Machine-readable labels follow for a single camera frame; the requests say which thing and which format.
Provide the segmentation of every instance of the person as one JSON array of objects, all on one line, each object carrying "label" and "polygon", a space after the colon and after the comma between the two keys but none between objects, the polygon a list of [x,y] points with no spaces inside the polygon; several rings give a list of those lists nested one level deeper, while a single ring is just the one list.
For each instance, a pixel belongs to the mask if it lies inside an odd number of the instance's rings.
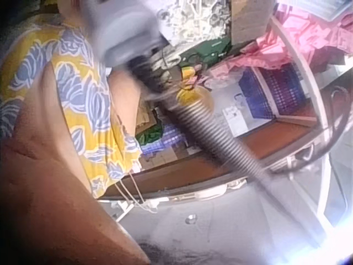
[{"label": "person", "polygon": [[2,228],[36,264],[148,264],[95,200],[139,165],[140,88],[127,72],[106,78],[79,1],[57,4],[0,49]]}]

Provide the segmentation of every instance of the blurry gray object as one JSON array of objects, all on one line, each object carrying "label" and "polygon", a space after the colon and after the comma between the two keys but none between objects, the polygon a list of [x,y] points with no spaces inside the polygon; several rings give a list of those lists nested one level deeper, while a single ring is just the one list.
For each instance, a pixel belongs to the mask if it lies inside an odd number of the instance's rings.
[{"label": "blurry gray object", "polygon": [[93,50],[107,67],[158,47],[157,19],[139,0],[82,0],[81,5]]},{"label": "blurry gray object", "polygon": [[161,33],[176,46],[225,36],[230,22],[226,0],[142,0],[158,17]]},{"label": "blurry gray object", "polygon": [[329,22],[352,8],[352,0],[278,0],[278,2],[303,9]]},{"label": "blurry gray object", "polygon": [[265,34],[275,0],[232,0],[232,44]]}]

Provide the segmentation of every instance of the white metal frame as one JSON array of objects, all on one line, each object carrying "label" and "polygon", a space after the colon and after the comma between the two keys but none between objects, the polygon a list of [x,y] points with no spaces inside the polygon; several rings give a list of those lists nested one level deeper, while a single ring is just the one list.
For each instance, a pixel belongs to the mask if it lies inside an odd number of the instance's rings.
[{"label": "white metal frame", "polygon": [[[270,26],[272,27],[273,31],[281,38],[281,40],[286,45],[286,48],[288,49],[288,51],[292,55],[293,60],[296,63],[296,65],[297,65],[297,67],[303,77],[304,83],[306,84],[306,86],[309,90],[309,94],[310,94],[311,101],[314,106],[315,113],[316,113],[317,118],[321,124],[322,129],[323,129],[323,140],[324,140],[324,142],[327,142],[330,139],[330,131],[328,130],[328,118],[327,118],[327,114],[325,111],[325,106],[324,106],[324,103],[322,100],[322,96],[320,93],[320,89],[316,83],[313,72],[311,71],[308,62],[305,60],[304,56],[301,54],[299,48],[297,47],[297,44],[292,41],[291,37],[288,35],[288,33],[283,28],[281,23],[274,16],[272,16],[270,18]],[[255,74],[257,77],[259,74],[261,75],[260,71],[257,71],[257,72],[255,71]],[[266,90],[268,89],[267,84],[265,86],[263,86],[264,80],[263,80],[262,76],[260,78],[258,77],[258,79],[264,89],[264,92],[265,92],[265,95],[266,95],[268,101],[271,102],[273,100],[272,96],[268,97],[269,93],[266,93]],[[297,116],[282,116],[281,117],[279,114],[277,115],[277,117],[292,119],[292,120],[298,120],[298,119],[302,120],[304,118],[304,117],[297,117]],[[310,198],[310,196],[308,196],[307,192],[300,185],[298,185],[295,182],[295,180],[292,180],[294,188],[299,193],[299,195],[303,198],[303,200],[307,203],[309,208],[316,214],[319,222],[321,223],[323,229],[326,232],[328,232],[329,230],[332,229],[331,223],[328,221],[328,219],[324,215],[324,211],[325,211],[327,200],[328,200],[330,180],[331,180],[331,165],[329,162],[328,155],[326,155],[322,160],[322,179],[321,179],[321,186],[320,186],[320,195],[319,195],[319,200],[318,200],[317,205],[313,202],[313,200]]]}]

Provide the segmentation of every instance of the skin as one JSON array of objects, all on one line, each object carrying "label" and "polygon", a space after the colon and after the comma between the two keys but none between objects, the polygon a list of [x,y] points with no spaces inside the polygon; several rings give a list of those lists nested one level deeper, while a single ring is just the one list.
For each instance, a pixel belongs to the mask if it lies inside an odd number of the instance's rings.
[{"label": "skin", "polygon": [[[108,82],[112,111],[134,135],[140,88],[125,72],[113,72]],[[149,264],[90,193],[50,63],[28,91],[13,137],[0,143],[0,156],[0,210],[6,217],[1,221],[26,259],[35,264]]]}]

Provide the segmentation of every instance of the pink fabric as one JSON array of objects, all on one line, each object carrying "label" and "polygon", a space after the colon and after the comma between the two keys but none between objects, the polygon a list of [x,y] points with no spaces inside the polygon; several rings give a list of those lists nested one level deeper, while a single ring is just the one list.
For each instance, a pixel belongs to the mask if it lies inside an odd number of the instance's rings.
[{"label": "pink fabric", "polygon": [[[298,8],[280,5],[276,17],[308,63],[311,63],[315,50],[325,46],[333,46],[347,53],[353,53],[353,15],[351,14],[345,16],[338,25],[332,26]],[[242,66],[278,69],[292,61],[286,46],[273,30],[249,44],[241,52],[243,55],[227,61],[229,69]]]}]

